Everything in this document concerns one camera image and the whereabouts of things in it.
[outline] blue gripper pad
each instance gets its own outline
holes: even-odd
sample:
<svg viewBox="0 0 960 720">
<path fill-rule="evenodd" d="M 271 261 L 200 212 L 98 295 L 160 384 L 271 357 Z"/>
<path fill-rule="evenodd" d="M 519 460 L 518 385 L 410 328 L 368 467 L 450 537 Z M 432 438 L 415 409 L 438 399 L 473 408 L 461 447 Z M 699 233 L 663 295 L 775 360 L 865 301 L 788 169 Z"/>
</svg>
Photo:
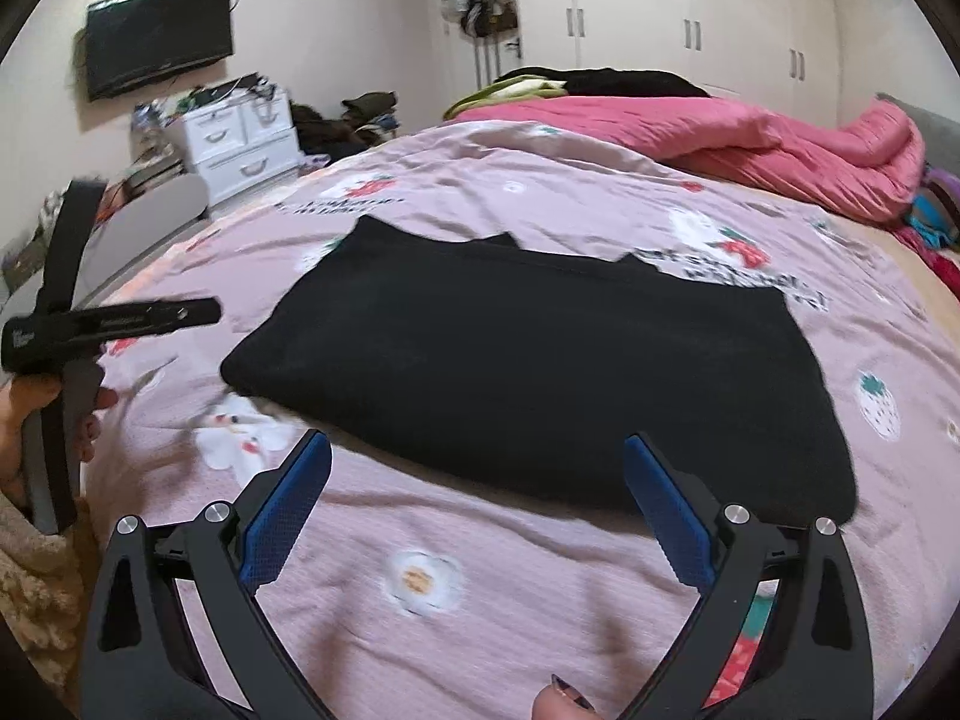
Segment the blue gripper pad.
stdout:
<svg viewBox="0 0 960 720">
<path fill-rule="evenodd" d="M 624 445 L 623 475 L 677 579 L 709 590 L 716 579 L 709 533 L 639 436 Z"/>
<path fill-rule="evenodd" d="M 280 576 L 296 537 L 330 478 L 330 443 L 317 433 L 301 450 L 247 528 L 240 581 L 253 595 Z"/>
</svg>

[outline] metal screw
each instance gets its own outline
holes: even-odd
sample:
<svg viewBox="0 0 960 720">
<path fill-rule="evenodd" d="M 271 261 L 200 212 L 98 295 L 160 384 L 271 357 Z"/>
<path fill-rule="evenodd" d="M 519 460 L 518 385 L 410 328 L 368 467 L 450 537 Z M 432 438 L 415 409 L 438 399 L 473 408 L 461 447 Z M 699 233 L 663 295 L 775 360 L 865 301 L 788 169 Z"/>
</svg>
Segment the metal screw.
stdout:
<svg viewBox="0 0 960 720">
<path fill-rule="evenodd" d="M 742 525 L 750 519 L 750 512 L 738 503 L 731 503 L 726 509 L 723 509 L 723 516 L 733 522 L 734 525 Z"/>
<path fill-rule="evenodd" d="M 816 525 L 824 536 L 833 536 L 837 532 L 837 524 L 829 517 L 817 517 Z"/>
<path fill-rule="evenodd" d="M 206 511 L 203 512 L 203 518 L 207 522 L 223 522 L 224 519 L 227 519 L 229 516 L 229 504 L 226 504 L 223 501 L 211 503 L 208 507 L 206 507 Z"/>
<path fill-rule="evenodd" d="M 133 533 L 133 531 L 136 531 L 136 525 L 136 517 L 134 517 L 132 514 L 128 514 L 117 523 L 117 533 L 123 533 L 123 535 L 126 536 L 127 533 Z"/>
</svg>

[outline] gray cushion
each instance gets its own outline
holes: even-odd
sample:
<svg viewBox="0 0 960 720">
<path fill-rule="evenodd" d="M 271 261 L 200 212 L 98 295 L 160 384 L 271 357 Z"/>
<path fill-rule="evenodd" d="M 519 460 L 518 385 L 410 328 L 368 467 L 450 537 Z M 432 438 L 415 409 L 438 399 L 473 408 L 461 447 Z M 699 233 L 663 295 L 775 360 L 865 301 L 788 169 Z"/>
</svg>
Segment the gray cushion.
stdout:
<svg viewBox="0 0 960 720">
<path fill-rule="evenodd" d="M 923 135 L 926 141 L 926 160 L 930 165 L 942 167 L 943 170 L 948 170 L 954 175 L 960 175 L 960 122 L 902 103 L 895 97 L 882 92 L 877 95 L 877 98 L 899 105 L 917 124 L 920 135 Z"/>
</svg>

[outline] beige fuzzy blanket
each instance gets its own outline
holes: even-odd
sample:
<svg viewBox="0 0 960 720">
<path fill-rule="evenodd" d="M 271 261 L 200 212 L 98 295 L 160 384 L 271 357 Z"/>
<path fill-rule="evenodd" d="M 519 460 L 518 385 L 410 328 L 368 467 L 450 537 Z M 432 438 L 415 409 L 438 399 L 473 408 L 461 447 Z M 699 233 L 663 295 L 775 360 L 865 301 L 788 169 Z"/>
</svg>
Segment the beige fuzzy blanket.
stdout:
<svg viewBox="0 0 960 720">
<path fill-rule="evenodd" d="M 43 536 L 0 495 L 0 613 L 43 680 L 70 707 L 88 596 L 99 562 L 85 504 L 62 536 Z"/>
</svg>

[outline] black cloth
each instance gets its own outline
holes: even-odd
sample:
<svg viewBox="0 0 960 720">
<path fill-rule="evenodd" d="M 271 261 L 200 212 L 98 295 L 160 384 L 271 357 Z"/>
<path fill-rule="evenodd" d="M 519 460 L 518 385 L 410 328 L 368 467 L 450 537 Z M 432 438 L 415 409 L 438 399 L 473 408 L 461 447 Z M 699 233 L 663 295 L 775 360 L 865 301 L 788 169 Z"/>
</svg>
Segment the black cloth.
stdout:
<svg viewBox="0 0 960 720">
<path fill-rule="evenodd" d="M 856 487 L 819 365 L 775 289 L 462 244 L 370 217 L 221 374 L 408 460 L 521 493 L 635 509 L 646 432 L 721 502 L 844 522 Z"/>
<path fill-rule="evenodd" d="M 356 129 L 378 116 L 391 113 L 397 107 L 397 95 L 392 92 L 367 92 L 355 100 L 343 100 L 343 103 L 347 108 L 343 119 Z"/>
<path fill-rule="evenodd" d="M 709 94 L 686 79 L 663 70 L 551 70 L 529 67 L 512 70 L 497 81 L 515 76 L 542 76 L 566 81 L 563 88 L 573 97 L 605 98 L 708 98 Z"/>
<path fill-rule="evenodd" d="M 346 122 L 325 119 L 309 105 L 293 103 L 290 115 L 296 129 L 296 141 L 304 154 L 329 154 L 336 162 L 367 150 Z"/>
</svg>

